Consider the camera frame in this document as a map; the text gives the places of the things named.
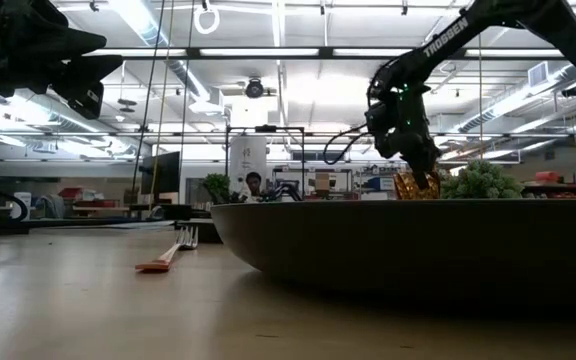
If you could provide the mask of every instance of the large bowl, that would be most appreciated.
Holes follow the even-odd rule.
[[[223,242],[273,277],[424,301],[576,304],[576,200],[237,204]]]

